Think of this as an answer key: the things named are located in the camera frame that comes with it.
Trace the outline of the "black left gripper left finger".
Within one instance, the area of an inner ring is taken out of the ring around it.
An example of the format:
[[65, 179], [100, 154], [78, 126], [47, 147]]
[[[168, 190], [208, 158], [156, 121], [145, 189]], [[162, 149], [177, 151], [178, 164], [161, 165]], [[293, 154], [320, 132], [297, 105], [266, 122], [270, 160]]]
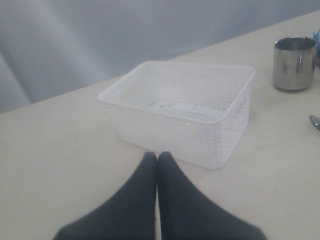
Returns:
[[106, 202], [62, 227], [56, 240], [154, 240], [157, 157], [146, 152], [125, 184]]

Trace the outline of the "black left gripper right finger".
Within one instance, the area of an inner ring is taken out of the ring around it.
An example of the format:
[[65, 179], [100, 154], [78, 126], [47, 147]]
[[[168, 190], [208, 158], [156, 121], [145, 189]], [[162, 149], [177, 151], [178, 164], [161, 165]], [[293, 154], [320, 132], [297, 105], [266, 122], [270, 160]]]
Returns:
[[265, 240], [256, 226], [227, 212], [187, 178], [170, 152], [157, 162], [161, 237], [164, 240]]

